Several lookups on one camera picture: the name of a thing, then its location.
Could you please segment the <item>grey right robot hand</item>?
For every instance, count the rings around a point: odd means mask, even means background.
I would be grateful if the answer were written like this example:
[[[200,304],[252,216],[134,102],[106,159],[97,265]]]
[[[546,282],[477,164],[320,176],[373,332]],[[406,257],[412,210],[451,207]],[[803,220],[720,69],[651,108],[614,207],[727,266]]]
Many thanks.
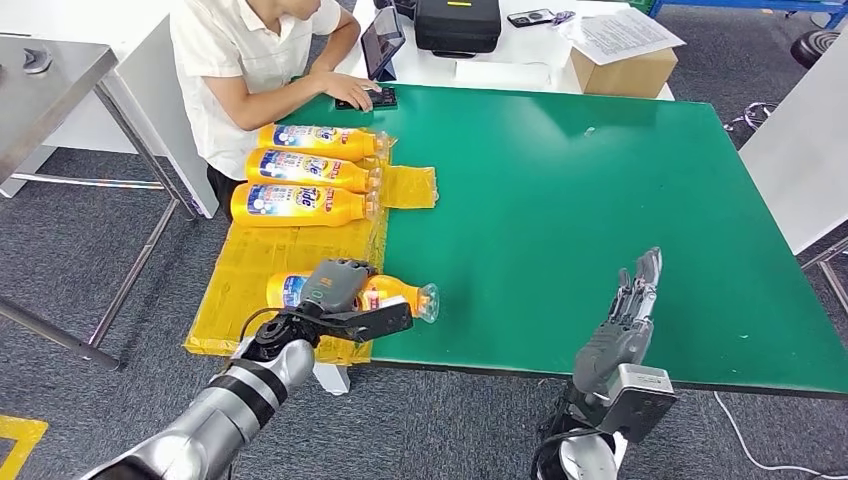
[[[607,382],[621,364],[640,364],[653,334],[653,307],[662,270],[658,247],[637,259],[631,274],[622,268],[607,318],[593,331],[575,358],[573,383],[578,391],[605,396]]]

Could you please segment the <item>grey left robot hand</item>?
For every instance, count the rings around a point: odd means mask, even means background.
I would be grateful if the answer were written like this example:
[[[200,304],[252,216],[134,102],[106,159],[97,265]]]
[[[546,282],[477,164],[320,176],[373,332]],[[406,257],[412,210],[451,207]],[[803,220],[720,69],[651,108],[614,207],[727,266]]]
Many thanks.
[[[300,291],[300,305],[312,304],[325,313],[353,310],[354,299],[377,269],[364,260],[322,260]]]

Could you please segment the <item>person's right hand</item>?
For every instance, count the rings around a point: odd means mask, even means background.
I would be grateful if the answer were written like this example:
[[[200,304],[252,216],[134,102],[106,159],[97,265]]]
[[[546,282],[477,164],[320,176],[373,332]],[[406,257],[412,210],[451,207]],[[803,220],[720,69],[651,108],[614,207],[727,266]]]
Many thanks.
[[[368,92],[381,90],[381,87],[371,80],[336,72],[319,72],[316,78],[319,80],[323,93],[364,112],[373,109],[373,102]]]

